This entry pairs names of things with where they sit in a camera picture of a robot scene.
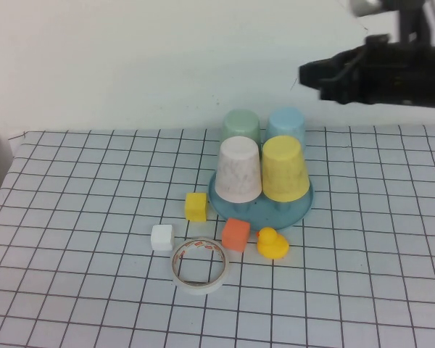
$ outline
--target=cup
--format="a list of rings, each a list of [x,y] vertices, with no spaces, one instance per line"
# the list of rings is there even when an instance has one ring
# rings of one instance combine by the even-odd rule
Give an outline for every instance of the cup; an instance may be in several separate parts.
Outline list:
[[[217,161],[216,194],[234,208],[245,211],[247,206],[238,204],[255,200],[262,191],[260,151],[258,145],[244,136],[233,136],[220,146]]]
[[[222,141],[233,136],[245,136],[261,146],[260,118],[253,111],[235,109],[224,118]]]
[[[275,136],[262,148],[262,190],[267,198],[286,203],[310,189],[302,145],[293,136]]]
[[[274,136],[293,136],[306,148],[305,118],[296,107],[284,107],[273,112],[268,121],[266,141]]]

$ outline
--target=white cup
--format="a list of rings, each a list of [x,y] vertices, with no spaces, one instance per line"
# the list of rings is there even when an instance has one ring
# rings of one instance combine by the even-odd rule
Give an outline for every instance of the white cup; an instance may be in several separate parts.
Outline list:
[[[233,136],[222,142],[215,190],[220,198],[237,204],[251,202],[261,194],[260,152],[254,140]]]

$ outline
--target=masking tape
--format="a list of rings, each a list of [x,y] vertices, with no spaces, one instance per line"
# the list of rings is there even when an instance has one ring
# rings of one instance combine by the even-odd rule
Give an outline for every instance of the masking tape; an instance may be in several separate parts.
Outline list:
[[[195,281],[183,281],[179,278],[179,265],[182,257],[191,249],[205,248],[213,252],[217,252],[223,261],[224,267],[221,274],[215,281],[210,283],[200,283]],[[223,284],[229,273],[229,258],[222,245],[209,238],[189,239],[177,246],[171,257],[171,267],[173,269],[174,284],[183,291],[192,295],[205,295],[218,290]]]

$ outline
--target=blue plate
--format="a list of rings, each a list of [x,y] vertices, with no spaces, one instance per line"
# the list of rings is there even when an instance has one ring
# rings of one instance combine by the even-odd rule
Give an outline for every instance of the blue plate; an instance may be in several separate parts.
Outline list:
[[[216,173],[208,186],[208,197],[212,207],[226,220],[235,218],[247,221],[254,231],[264,227],[280,230],[294,225],[310,211],[314,199],[314,188],[310,182],[310,190],[302,198],[293,202],[277,203],[261,194],[250,203],[230,203],[216,193],[215,180]]]

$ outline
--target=yellow cube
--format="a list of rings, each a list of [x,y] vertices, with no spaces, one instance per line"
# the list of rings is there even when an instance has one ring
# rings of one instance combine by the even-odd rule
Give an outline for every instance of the yellow cube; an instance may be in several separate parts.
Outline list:
[[[194,222],[206,221],[207,195],[204,193],[190,193],[186,197],[186,219]]]

